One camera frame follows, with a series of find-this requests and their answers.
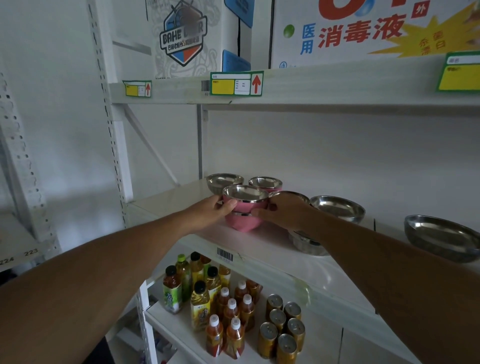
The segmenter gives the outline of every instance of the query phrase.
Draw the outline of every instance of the black bottle cap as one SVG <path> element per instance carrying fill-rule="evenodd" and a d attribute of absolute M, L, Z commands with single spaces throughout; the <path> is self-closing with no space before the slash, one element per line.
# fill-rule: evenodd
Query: black bottle cap
<path fill-rule="evenodd" d="M 195 290 L 196 294 L 202 294 L 207 289 L 207 285 L 205 284 L 204 281 L 198 280 L 195 282 L 193 289 Z"/>
<path fill-rule="evenodd" d="M 200 260 L 200 253 L 198 253 L 198 252 L 193 252 L 192 254 L 190 254 L 190 259 L 191 259 L 192 261 Z"/>
<path fill-rule="evenodd" d="M 177 267 L 175 266 L 168 266 L 166 269 L 165 269 L 165 274 L 169 277 L 171 276 L 174 276 L 177 274 Z"/>
<path fill-rule="evenodd" d="M 207 275 L 209 277 L 215 278 L 216 276 L 218 276 L 218 268 L 217 267 L 209 267 L 209 269 L 207 271 Z"/>

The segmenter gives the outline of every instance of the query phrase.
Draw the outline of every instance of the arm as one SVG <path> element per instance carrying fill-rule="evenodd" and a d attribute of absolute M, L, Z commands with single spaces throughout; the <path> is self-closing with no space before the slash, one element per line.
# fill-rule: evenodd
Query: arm
<path fill-rule="evenodd" d="M 480 363 L 480 276 L 412 245 L 343 221 L 296 196 L 252 213 L 322 243 L 425 364 Z"/>
<path fill-rule="evenodd" d="M 235 206 L 217 201 L 95 239 L 2 286 L 2 363 L 81 363 L 172 245 Z"/>

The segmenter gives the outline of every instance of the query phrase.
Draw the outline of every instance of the bottle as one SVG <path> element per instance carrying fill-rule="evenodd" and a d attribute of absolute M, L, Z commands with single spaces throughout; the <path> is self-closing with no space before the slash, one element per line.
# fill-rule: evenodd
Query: bottle
<path fill-rule="evenodd" d="M 237 300 L 237 306 L 243 301 L 243 296 L 248 293 L 247 284 L 244 280 L 239 281 L 239 285 L 235 288 L 235 299 Z"/>
<path fill-rule="evenodd" d="M 234 317 L 240 318 L 240 311 L 237 307 L 237 301 L 235 301 L 233 298 L 230 298 L 225 310 L 223 311 L 223 327 L 229 327 Z"/>
<path fill-rule="evenodd" d="M 193 329 L 200 330 L 205 328 L 210 317 L 210 296 L 208 295 L 207 285 L 204 281 L 199 280 L 193 286 L 190 306 L 192 309 Z"/>
<path fill-rule="evenodd" d="M 230 288 L 231 273 L 232 271 L 230 269 L 220 264 L 220 268 L 218 268 L 218 274 L 220 276 L 220 281 L 222 282 L 222 287 Z"/>
<path fill-rule="evenodd" d="M 185 259 L 185 254 L 179 254 L 175 267 L 181 277 L 182 300 L 187 302 L 192 296 L 192 275 L 190 274 L 190 264 Z"/>
<path fill-rule="evenodd" d="M 210 314 L 213 315 L 217 313 L 218 295 L 222 289 L 217 267 L 209 267 L 205 282 L 207 284 L 208 294 L 210 295 Z"/>
<path fill-rule="evenodd" d="M 177 269 L 175 266 L 168 266 L 163 279 L 163 296 L 165 309 L 173 314 L 178 313 L 182 308 L 181 289 L 181 277 L 177 274 Z"/>
<path fill-rule="evenodd" d="M 255 304 L 248 293 L 243 296 L 240 305 L 240 322 L 245 327 L 245 332 L 249 332 L 255 326 Z"/>
<path fill-rule="evenodd" d="M 216 358 L 223 349 L 223 325 L 217 315 L 210 316 L 210 324 L 207 326 L 207 352 Z"/>
<path fill-rule="evenodd" d="M 200 254 L 200 261 L 204 265 L 204 277 L 206 277 L 208 273 L 208 269 L 210 268 L 210 265 L 212 263 L 212 260 L 210 258 L 207 258 L 205 255 Z"/>
<path fill-rule="evenodd" d="M 190 272 L 192 273 L 192 286 L 199 280 L 204 280 L 204 265 L 200 260 L 200 254 L 193 252 L 190 254 Z"/>
<path fill-rule="evenodd" d="M 220 318 L 220 321 L 223 321 L 223 313 L 225 311 L 225 307 L 228 305 L 229 299 L 230 292 L 228 291 L 228 287 L 222 287 L 222 289 L 220 290 L 220 295 L 218 296 L 218 300 L 216 302 L 217 315 Z"/>
<path fill-rule="evenodd" d="M 251 279 L 247 279 L 246 283 L 247 283 L 248 293 L 250 296 L 252 296 L 253 303 L 257 304 L 258 301 L 260 300 L 260 292 L 262 292 L 263 287 Z"/>
<path fill-rule="evenodd" d="M 240 319 L 235 317 L 232 319 L 230 326 L 227 329 L 227 343 L 225 345 L 225 352 L 233 359 L 238 359 L 245 349 L 245 329 L 240 323 Z"/>

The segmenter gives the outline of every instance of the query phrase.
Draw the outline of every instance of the barcode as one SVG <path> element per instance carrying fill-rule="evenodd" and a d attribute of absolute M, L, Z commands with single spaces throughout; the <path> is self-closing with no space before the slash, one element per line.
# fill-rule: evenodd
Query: barcode
<path fill-rule="evenodd" d="M 202 91 L 210 92 L 210 80 L 202 81 Z"/>
<path fill-rule="evenodd" d="M 228 261 L 230 263 L 233 263 L 233 254 L 229 253 L 221 248 L 216 249 L 216 253 L 220 258 L 223 258 L 223 260 Z"/>

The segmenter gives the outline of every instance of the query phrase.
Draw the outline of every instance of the cardboard box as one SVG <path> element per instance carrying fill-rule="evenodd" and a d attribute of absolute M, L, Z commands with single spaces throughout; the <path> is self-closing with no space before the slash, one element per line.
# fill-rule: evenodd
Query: cardboard box
<path fill-rule="evenodd" d="M 249 71 L 254 0 L 148 0 L 156 78 Z"/>
<path fill-rule="evenodd" d="M 271 68 L 480 49 L 477 0 L 276 0 Z"/>

